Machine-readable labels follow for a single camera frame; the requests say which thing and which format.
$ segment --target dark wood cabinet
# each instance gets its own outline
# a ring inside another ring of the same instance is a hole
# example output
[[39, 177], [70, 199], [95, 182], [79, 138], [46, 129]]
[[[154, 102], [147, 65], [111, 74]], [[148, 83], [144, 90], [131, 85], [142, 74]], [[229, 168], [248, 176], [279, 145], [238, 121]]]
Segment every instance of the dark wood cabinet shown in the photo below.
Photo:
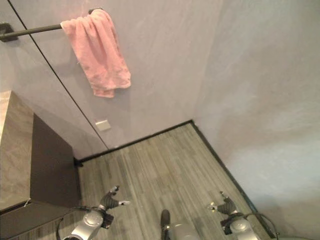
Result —
[[[78, 206], [81, 199], [72, 147], [37, 115], [31, 113], [32, 116], [30, 116], [30, 111], [28, 110], [26, 112], [24, 108], [27, 108], [27, 106], [12, 92], [4, 126], [2, 126], [3, 133], [0, 155], [1, 166], [4, 166], [5, 169], [1, 168], [1, 174], [11, 174], [10, 171], [12, 171], [12, 169], [6, 167], [7, 164], [10, 166], [11, 162], [6, 161], [19, 161], [18, 165], [21, 169], [24, 167], [21, 166], [21, 164], [31, 165], [25, 165], [25, 168], [29, 169], [29, 171], [26, 171], [27, 174], [21, 171], [22, 177], [23, 175], [27, 176], [27, 178], [24, 176], [26, 181], [19, 181], [19, 174], [16, 177], [16, 187], [21, 188], [23, 192], [27, 186], [29, 189], [27, 189], [28, 191], [26, 193], [29, 194], [29, 197], [26, 197], [26, 194], [19, 195], [18, 191], [15, 192], [14, 180], [10, 183], [13, 188], [7, 187], [6, 189], [2, 189], [1, 193], [3, 196], [1, 196], [2, 205], [0, 212], [1, 239], [18, 236], [19, 234], [53, 221], [64, 215], [69, 208]], [[17, 117], [19, 116], [19, 112], [21, 112], [21, 118], [26, 116], [26, 118], [29, 117], [31, 119], [30, 121], [26, 121], [23, 126], [19, 126], [22, 121]], [[19, 132], [17, 128], [24, 130], [31, 128], [32, 133], [26, 134], [28, 131], [25, 133], [23, 133], [23, 131]], [[13, 144], [6, 145], [3, 144], [4, 141], [14, 141], [15, 138], [20, 144], [17, 144], [15, 148], [6, 149]], [[2, 179], [7, 180], [10, 179], [10, 177], [8, 176], [8, 178], [4, 177]], [[11, 197], [10, 202], [6, 205], [3, 204], [6, 198], [5, 194], [10, 195], [8, 199]]]

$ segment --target wall outlet plate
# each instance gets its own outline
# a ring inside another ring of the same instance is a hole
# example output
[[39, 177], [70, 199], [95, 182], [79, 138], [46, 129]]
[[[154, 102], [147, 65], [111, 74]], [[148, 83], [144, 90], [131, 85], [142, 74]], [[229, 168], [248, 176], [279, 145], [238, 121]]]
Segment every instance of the wall outlet plate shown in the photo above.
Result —
[[95, 125], [99, 129], [99, 131], [105, 131], [111, 128], [108, 120], [98, 121], [95, 123]]

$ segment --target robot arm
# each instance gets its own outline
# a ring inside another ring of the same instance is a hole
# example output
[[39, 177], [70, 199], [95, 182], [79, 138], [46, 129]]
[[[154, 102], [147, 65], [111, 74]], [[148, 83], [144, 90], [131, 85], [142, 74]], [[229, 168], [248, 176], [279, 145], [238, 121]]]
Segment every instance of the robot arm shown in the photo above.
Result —
[[63, 240], [91, 240], [100, 228], [108, 229], [114, 217], [107, 213], [108, 209], [113, 209], [121, 205], [128, 205], [129, 201], [118, 201], [112, 198], [117, 194], [119, 186], [114, 186], [100, 201], [98, 207], [93, 207], [87, 212], [82, 221], [75, 227], [71, 235]]
[[222, 191], [220, 193], [223, 196], [224, 204], [216, 206], [212, 202], [207, 208], [228, 215], [227, 219], [220, 222], [224, 234], [234, 234], [237, 240], [261, 240], [255, 234], [244, 214], [237, 211], [235, 203], [228, 196], [225, 196]]

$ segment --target black cable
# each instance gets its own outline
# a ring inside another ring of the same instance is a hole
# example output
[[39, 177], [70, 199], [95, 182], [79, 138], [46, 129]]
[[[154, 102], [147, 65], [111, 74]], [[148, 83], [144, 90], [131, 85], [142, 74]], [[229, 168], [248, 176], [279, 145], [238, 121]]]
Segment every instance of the black cable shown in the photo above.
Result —
[[59, 234], [59, 227], [60, 227], [60, 223], [64, 220], [64, 217], [68, 214], [70, 214], [73, 210], [80, 210], [80, 211], [91, 211], [91, 207], [87, 207], [87, 206], [75, 206], [73, 208], [70, 208], [69, 211], [67, 211], [60, 219], [59, 219], [59, 222], [58, 222], [58, 225], [56, 226], [56, 229], [55, 229], [55, 237], [56, 237], [56, 240], [61, 240], [60, 238], [60, 234]]
[[279, 240], [279, 232], [277, 231], [277, 228], [276, 228], [275, 224], [271, 221], [270, 218], [268, 218], [266, 215], [264, 215], [263, 213], [260, 213], [260, 212], [248, 213], [248, 214], [244, 215], [243, 217], [244, 217], [245, 219], [247, 219], [247, 217], [248, 217], [248, 216], [251, 216], [251, 215], [259, 215], [259, 216], [267, 219], [267, 220], [271, 223], [271, 225], [272, 225], [272, 228], [273, 228], [273, 230], [274, 230], [274, 232], [275, 232], [275, 238], [276, 238], [276, 240]]

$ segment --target black baseboard trim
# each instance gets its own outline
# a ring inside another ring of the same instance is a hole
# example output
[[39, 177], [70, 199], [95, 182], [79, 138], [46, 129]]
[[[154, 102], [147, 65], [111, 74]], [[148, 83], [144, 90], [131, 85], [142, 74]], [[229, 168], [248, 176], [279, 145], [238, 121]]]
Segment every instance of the black baseboard trim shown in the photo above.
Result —
[[[216, 161], [219, 163], [219, 165], [222, 167], [222, 169], [226, 172], [226, 174], [228, 175], [228, 177], [231, 179], [231, 181], [233, 182], [233, 184], [235, 185], [235, 187], [238, 189], [238, 191], [240, 192], [240, 194], [242, 195], [242, 197], [244, 198], [244, 200], [246, 201], [246, 203], [248, 204], [248, 206], [250, 207], [250, 209], [252, 210], [253, 213], [257, 213], [258, 210], [257, 208], [255, 207], [255, 205], [253, 204], [253, 202], [249, 199], [248, 195], [245, 193], [245, 191], [242, 189], [242, 187], [239, 185], [239, 183], [236, 181], [236, 179], [234, 178], [234, 176], [232, 176], [231, 172], [227, 169], [226, 165], [223, 163], [223, 161], [221, 160], [221, 158], [218, 156], [218, 154], [216, 153], [216, 151], [213, 149], [213, 147], [210, 145], [210, 143], [208, 142], [208, 140], [206, 139], [206, 137], [204, 136], [204, 134], [199, 130], [199, 128], [197, 127], [197, 125], [195, 124], [194, 120], [188, 120], [188, 121], [185, 121], [185, 122], [182, 122], [180, 124], [177, 124], [175, 126], [172, 126], [172, 127], [169, 127], [167, 129], [164, 129], [164, 130], [161, 130], [161, 131], [158, 131], [156, 133], [153, 133], [151, 135], [148, 135], [148, 136], [145, 136], [145, 137], [142, 137], [140, 139], [137, 139], [135, 141], [132, 141], [132, 142], [129, 142], [129, 143], [126, 143], [124, 145], [121, 145], [119, 147], [115, 147], [115, 148], [112, 148], [112, 149], [109, 149], [107, 151], [103, 151], [101, 153], [97, 153], [97, 154], [94, 154], [94, 155], [91, 155], [91, 156], [88, 156], [88, 157], [85, 157], [85, 158], [82, 158], [82, 159], [75, 159], [75, 164], [78, 165], [79, 167], [82, 166], [82, 163], [84, 162], [87, 162], [87, 161], [90, 161], [92, 159], [95, 159], [97, 157], [100, 157], [102, 155], [105, 155], [105, 154], [109, 154], [109, 153], [112, 153], [114, 151], [117, 151], [117, 150], [120, 150], [120, 149], [123, 149], [125, 147], [128, 147], [128, 146], [131, 146], [133, 144], [136, 144], [136, 143], [139, 143], [143, 140], [147, 140], [149, 138], [152, 138], [152, 137], [155, 137], [157, 135], [160, 135], [160, 134], [163, 134], [163, 133], [166, 133], [168, 131], [171, 131], [173, 129], [176, 129], [176, 128], [179, 128], [181, 126], [184, 126], [184, 125], [187, 125], [187, 124], [191, 124], [192, 127], [194, 128], [194, 130], [196, 131], [196, 133], [199, 135], [199, 137], [201, 138], [201, 140], [204, 142], [204, 144], [206, 145], [206, 147], [208, 148], [208, 150], [211, 152], [211, 154], [214, 156], [214, 158], [216, 159]], [[265, 229], [265, 231], [267, 232], [267, 234], [270, 236], [270, 238], [275, 238], [275, 235], [273, 234], [273, 232], [271, 231], [269, 225], [267, 224], [267, 222], [259, 215], [256, 215], [256, 218], [258, 219], [258, 221], [261, 223], [261, 225], [263, 226], [263, 228]]]
[[103, 151], [103, 152], [100, 152], [100, 153], [97, 153], [97, 154], [93, 154], [93, 155], [91, 155], [91, 156], [87, 156], [87, 157], [82, 158], [82, 159], [75, 159], [75, 161], [74, 161], [74, 162], [75, 162], [75, 165], [80, 165], [80, 167], [81, 167], [81, 163], [90, 161], [90, 160], [92, 160], [92, 159], [95, 159], [95, 158], [100, 157], [100, 156], [105, 155], [105, 154], [112, 153], [112, 152], [117, 151], [117, 150], [119, 150], [119, 149], [126, 148], [126, 147], [128, 147], [128, 146], [133, 145], [133, 144], [139, 143], [139, 142], [141, 142], [141, 141], [143, 141], [143, 140], [147, 140], [147, 139], [149, 139], [149, 138], [153, 138], [153, 137], [155, 137], [155, 136], [157, 136], [157, 135], [160, 135], [160, 134], [163, 134], [163, 133], [165, 133], [165, 132], [171, 131], [171, 130], [173, 130], [173, 129], [179, 128], [179, 127], [181, 127], [181, 126], [183, 126], [183, 125], [191, 124], [192, 122], [193, 122], [193, 120], [184, 121], [184, 122], [179, 123], [179, 124], [177, 124], [177, 125], [174, 125], [174, 126], [172, 126], [172, 127], [166, 128], [166, 129], [161, 130], [161, 131], [158, 131], [158, 132], [155, 132], [155, 133], [153, 133], [153, 134], [151, 134], [151, 135], [148, 135], [148, 136], [144, 136], [144, 137], [142, 137], [142, 138], [139, 138], [139, 139], [137, 139], [137, 140], [128, 142], [128, 143], [126, 143], [126, 144], [124, 144], [124, 145], [121, 145], [121, 146], [118, 146], [118, 147], [109, 149], [109, 150], [107, 150], [107, 151]]
[[[242, 187], [239, 185], [239, 183], [237, 182], [237, 180], [234, 178], [234, 176], [232, 176], [231, 172], [228, 170], [228, 168], [226, 167], [226, 165], [222, 162], [221, 158], [218, 156], [218, 154], [216, 153], [216, 151], [213, 149], [213, 147], [210, 145], [210, 143], [208, 142], [208, 140], [206, 139], [206, 137], [204, 136], [204, 134], [200, 131], [200, 129], [197, 127], [197, 125], [195, 124], [195, 122], [193, 120], [191, 120], [191, 125], [193, 126], [194, 130], [196, 131], [196, 133], [199, 135], [199, 137], [201, 138], [201, 140], [204, 142], [204, 144], [206, 145], [206, 147], [209, 149], [209, 151], [211, 152], [211, 154], [214, 156], [214, 158], [216, 159], [216, 161], [220, 164], [220, 166], [223, 168], [223, 170], [226, 172], [226, 174], [228, 175], [228, 177], [231, 179], [231, 181], [233, 182], [233, 184], [235, 185], [235, 187], [238, 189], [238, 191], [240, 192], [240, 194], [242, 195], [242, 197], [244, 198], [244, 200], [246, 201], [246, 203], [248, 204], [249, 208], [252, 210], [253, 213], [257, 213], [258, 210], [255, 207], [255, 205], [253, 204], [253, 202], [250, 200], [250, 198], [248, 197], [248, 195], [245, 193], [245, 191], [242, 189]], [[275, 238], [275, 235], [273, 234], [273, 232], [271, 231], [269, 225], [267, 224], [267, 222], [259, 215], [256, 215], [256, 218], [258, 219], [258, 221], [261, 223], [261, 225], [263, 226], [263, 228], [265, 229], [266, 233], [269, 235], [270, 238]]]

